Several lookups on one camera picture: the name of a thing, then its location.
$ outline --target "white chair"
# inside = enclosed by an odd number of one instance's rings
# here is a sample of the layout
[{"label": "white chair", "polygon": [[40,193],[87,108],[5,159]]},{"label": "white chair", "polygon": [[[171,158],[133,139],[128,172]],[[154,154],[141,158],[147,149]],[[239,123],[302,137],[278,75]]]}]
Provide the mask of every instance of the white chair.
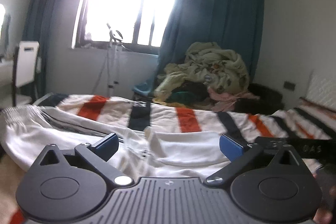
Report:
[{"label": "white chair", "polygon": [[35,41],[21,41],[15,49],[12,94],[0,102],[0,108],[27,105],[32,102],[30,96],[16,92],[18,88],[35,81],[38,49],[39,43]]}]

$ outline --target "white pants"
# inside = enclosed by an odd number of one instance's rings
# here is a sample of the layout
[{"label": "white pants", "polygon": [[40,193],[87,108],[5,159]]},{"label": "white pants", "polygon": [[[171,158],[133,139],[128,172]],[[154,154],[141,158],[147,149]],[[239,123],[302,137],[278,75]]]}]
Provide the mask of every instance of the white pants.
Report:
[{"label": "white pants", "polygon": [[219,149],[219,134],[211,131],[156,133],[146,128],[139,132],[31,105],[4,110],[0,126],[2,147],[23,170],[49,143],[73,149],[110,133],[118,135],[119,150],[108,163],[135,181],[142,176],[205,179],[229,163]]}]

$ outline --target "pile of clothes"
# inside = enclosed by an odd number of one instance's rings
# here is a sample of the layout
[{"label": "pile of clothes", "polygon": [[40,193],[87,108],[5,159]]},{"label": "pile of clothes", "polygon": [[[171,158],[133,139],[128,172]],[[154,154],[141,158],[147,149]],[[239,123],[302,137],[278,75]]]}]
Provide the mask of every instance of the pile of clothes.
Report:
[{"label": "pile of clothes", "polygon": [[164,68],[165,74],[158,75],[160,84],[154,91],[154,102],[211,110],[216,101],[221,101],[215,108],[218,112],[239,97],[253,97],[247,93],[246,66],[235,51],[223,50],[216,42],[195,42],[185,55],[183,64],[170,63]]}]

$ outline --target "blue curtain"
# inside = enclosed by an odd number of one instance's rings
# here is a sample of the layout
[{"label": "blue curtain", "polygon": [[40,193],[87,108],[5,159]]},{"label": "blue curtain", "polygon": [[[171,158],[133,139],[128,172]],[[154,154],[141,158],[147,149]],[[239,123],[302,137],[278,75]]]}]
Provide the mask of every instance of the blue curtain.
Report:
[{"label": "blue curtain", "polygon": [[155,75],[133,91],[147,96],[168,63],[183,63],[194,42],[217,42],[238,52],[253,79],[263,32],[264,0],[175,0]]},{"label": "blue curtain", "polygon": [[[39,56],[42,58],[41,73],[36,75],[39,97],[45,94],[46,65],[49,43],[49,30],[53,15],[55,0],[31,0],[22,40],[38,41],[40,43]],[[23,93],[31,94],[31,86],[26,86]]]}]

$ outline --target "pink cloth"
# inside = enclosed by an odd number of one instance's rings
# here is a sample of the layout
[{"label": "pink cloth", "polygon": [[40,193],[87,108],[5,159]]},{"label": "pink cloth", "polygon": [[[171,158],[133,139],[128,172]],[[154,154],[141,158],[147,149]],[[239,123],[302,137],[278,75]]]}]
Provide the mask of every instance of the pink cloth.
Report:
[{"label": "pink cloth", "polygon": [[212,88],[208,88],[208,92],[210,98],[219,101],[211,108],[213,112],[221,112],[221,111],[232,111],[235,107],[235,103],[239,98],[247,98],[247,99],[260,99],[259,96],[254,95],[251,92],[245,91],[235,95],[229,94],[227,92],[223,92],[222,94],[216,93]]}]

